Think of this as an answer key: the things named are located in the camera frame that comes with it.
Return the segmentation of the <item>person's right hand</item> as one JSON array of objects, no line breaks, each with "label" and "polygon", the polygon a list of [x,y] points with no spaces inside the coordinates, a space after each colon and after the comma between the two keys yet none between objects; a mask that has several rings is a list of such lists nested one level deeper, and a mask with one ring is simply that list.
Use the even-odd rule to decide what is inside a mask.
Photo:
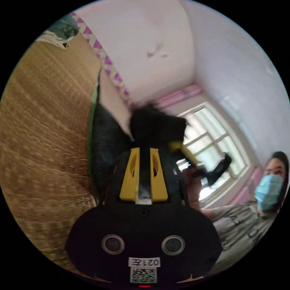
[{"label": "person's right hand", "polygon": [[199,212],[202,212],[202,209],[199,204],[199,195],[202,189],[201,177],[194,176],[196,168],[186,168],[183,170],[183,178],[186,185],[187,197],[189,206]]}]

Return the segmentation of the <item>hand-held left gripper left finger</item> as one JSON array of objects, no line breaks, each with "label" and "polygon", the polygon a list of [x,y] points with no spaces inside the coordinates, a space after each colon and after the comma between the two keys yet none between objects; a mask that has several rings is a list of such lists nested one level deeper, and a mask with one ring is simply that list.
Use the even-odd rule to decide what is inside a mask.
[{"label": "hand-held left gripper left finger", "polygon": [[120,190],[122,201],[136,201],[139,193],[140,148],[132,148]]}]

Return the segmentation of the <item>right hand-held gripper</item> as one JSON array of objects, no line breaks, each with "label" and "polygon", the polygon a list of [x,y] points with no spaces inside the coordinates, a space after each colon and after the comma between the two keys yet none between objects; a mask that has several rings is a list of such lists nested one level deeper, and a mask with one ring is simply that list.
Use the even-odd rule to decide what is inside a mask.
[{"label": "right hand-held gripper", "polygon": [[207,181],[213,181],[215,178],[214,171],[207,171],[203,165],[198,166],[198,161],[193,153],[180,141],[169,142],[169,151],[174,159],[174,162],[179,162],[180,160],[186,160],[190,165],[192,165],[193,172],[192,177],[206,178]]}]

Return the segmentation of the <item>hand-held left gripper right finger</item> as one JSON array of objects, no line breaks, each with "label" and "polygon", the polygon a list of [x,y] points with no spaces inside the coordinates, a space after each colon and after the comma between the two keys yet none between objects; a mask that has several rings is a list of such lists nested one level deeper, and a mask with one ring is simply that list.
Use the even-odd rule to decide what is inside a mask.
[{"label": "hand-held left gripper right finger", "polygon": [[151,201],[166,202],[168,200],[168,193],[163,176],[159,151],[156,148],[150,148],[150,182]]}]

